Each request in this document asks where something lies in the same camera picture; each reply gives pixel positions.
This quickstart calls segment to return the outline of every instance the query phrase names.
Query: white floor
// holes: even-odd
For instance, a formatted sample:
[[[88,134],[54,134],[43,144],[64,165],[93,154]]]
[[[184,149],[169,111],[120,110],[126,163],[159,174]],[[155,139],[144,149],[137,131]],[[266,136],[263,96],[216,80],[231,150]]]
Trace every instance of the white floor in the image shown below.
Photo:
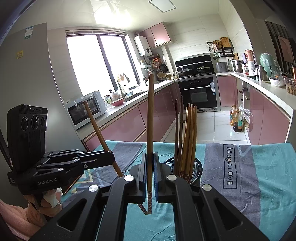
[[[229,111],[197,113],[196,143],[221,143],[248,145],[244,132],[234,132],[229,124]],[[164,142],[175,143],[175,126]]]

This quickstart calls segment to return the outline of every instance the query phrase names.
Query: window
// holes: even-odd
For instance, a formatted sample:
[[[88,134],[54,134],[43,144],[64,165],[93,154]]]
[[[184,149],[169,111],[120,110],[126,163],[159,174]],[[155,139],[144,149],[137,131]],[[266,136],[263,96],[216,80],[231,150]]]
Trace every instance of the window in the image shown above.
[[[130,80],[127,88],[139,84],[126,40],[116,35],[67,37],[69,53],[82,95],[99,90],[102,97],[118,90],[117,76]]]

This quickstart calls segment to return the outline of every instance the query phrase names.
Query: water heater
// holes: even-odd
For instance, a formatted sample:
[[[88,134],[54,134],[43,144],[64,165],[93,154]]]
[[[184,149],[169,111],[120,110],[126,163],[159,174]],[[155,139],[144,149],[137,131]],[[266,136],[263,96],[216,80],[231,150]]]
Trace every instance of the water heater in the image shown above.
[[[151,49],[145,37],[138,35],[134,37],[134,40],[136,42],[136,45],[138,47],[138,50],[141,56],[152,55]]]

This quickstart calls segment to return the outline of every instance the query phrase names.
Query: yellow sticker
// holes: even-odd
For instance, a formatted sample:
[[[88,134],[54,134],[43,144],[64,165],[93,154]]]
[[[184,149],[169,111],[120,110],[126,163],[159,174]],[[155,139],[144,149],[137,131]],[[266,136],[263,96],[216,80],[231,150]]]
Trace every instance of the yellow sticker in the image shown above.
[[[17,59],[21,58],[23,56],[23,51],[19,51],[17,52]]]

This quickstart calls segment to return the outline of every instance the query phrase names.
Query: silver screw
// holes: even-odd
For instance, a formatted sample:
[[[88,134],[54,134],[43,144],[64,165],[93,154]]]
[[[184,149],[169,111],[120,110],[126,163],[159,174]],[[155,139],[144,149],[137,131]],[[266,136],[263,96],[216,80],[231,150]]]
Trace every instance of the silver screw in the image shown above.
[[[170,181],[175,181],[177,179],[177,177],[175,175],[171,174],[171,175],[167,176],[167,179]]]
[[[131,181],[134,179],[134,177],[133,177],[132,175],[126,175],[126,176],[124,176],[124,179],[125,179],[127,182],[131,182]]]
[[[210,184],[204,184],[202,186],[203,190],[205,191],[211,191],[212,190],[212,186]]]
[[[95,192],[98,189],[99,189],[99,187],[97,185],[91,185],[91,186],[89,186],[89,191],[91,191],[91,192]]]

